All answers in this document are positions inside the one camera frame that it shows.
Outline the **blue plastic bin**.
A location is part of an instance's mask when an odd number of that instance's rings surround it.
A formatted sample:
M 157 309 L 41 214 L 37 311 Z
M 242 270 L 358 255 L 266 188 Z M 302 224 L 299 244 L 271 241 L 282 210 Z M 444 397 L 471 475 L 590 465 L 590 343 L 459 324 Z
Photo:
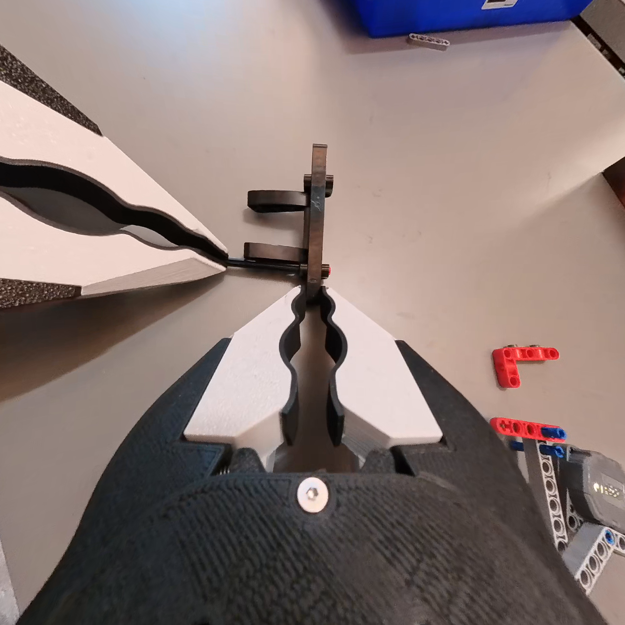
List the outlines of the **blue plastic bin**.
M 579 16 L 590 1 L 344 1 L 370 38 L 445 33 L 547 22 Z

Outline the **grey lego assembly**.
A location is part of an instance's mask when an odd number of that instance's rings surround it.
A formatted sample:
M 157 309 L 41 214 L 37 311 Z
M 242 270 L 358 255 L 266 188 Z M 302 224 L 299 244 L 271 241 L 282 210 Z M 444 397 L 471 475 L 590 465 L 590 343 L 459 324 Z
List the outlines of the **grey lego assembly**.
M 612 555 L 624 556 L 624 469 L 597 451 L 568 443 L 560 426 L 508 418 L 489 424 L 524 455 L 548 534 L 589 595 Z

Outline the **red angled lego beam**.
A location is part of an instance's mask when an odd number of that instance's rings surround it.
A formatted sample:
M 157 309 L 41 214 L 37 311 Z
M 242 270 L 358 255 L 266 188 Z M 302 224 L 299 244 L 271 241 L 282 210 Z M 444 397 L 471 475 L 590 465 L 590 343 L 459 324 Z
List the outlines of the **red angled lego beam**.
M 504 389 L 516 389 L 521 385 L 518 363 L 555 361 L 560 354 L 551 347 L 509 345 L 494 349 L 491 356 L 498 385 Z

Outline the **black lego axle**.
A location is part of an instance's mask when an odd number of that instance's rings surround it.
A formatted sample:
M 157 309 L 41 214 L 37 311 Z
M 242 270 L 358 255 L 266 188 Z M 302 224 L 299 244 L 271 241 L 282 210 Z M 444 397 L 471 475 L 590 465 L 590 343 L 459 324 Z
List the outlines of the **black lego axle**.
M 288 273 L 295 273 L 300 271 L 300 263 L 281 261 L 278 259 L 246 259 L 229 257 L 228 268 L 239 268 L 247 270 L 267 270 L 267 271 L 283 271 Z

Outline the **black lego assembly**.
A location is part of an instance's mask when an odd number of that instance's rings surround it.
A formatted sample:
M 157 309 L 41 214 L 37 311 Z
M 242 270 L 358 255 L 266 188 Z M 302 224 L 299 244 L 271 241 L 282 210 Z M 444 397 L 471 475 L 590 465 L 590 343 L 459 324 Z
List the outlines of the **black lego assembly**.
M 327 146 L 313 144 L 311 173 L 304 176 L 303 191 L 253 190 L 247 206 L 261 215 L 302 213 L 302 244 L 299 247 L 246 243 L 244 259 L 269 265 L 289 266 L 305 282 L 306 301 L 318 300 L 329 269 L 323 264 L 325 199 L 332 194 L 333 177 L 326 171 Z

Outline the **grey lego beam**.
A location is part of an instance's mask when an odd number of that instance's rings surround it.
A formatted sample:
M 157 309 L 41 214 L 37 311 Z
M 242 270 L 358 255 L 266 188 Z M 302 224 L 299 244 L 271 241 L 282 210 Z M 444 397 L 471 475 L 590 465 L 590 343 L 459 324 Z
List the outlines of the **grey lego beam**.
M 421 48 L 433 49 L 437 51 L 446 51 L 451 45 L 447 39 L 418 33 L 410 33 L 407 36 L 407 43 L 413 46 L 419 46 Z

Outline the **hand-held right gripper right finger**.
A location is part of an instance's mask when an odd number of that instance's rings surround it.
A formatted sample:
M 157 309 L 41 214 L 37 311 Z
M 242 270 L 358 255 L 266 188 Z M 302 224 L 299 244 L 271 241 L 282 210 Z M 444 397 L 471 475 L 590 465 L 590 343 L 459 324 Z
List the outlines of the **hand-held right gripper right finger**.
M 327 430 L 358 459 L 376 449 L 436 444 L 443 433 L 395 338 L 332 288 L 319 294 L 334 364 Z

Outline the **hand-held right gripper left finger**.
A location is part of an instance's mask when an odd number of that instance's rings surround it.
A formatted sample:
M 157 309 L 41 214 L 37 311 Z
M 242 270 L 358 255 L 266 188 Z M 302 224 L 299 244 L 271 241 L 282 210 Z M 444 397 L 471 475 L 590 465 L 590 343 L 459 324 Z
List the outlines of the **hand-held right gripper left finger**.
M 277 449 L 298 421 L 298 384 L 291 360 L 300 344 L 302 288 L 294 287 L 229 339 L 184 437 L 256 451 L 272 472 Z

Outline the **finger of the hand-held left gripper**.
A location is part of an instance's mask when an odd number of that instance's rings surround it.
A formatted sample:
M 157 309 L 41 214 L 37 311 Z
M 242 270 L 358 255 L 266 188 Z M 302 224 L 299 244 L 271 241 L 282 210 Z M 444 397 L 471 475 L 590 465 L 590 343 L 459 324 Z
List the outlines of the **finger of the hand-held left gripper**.
M 86 234 L 62 228 L 1 193 L 1 278 L 76 287 L 80 296 L 190 283 L 225 265 L 150 229 Z
M 194 215 L 108 138 L 1 83 L 1 159 L 71 171 L 100 185 L 123 207 L 165 217 L 178 232 L 199 236 L 208 254 L 225 258 L 227 248 Z

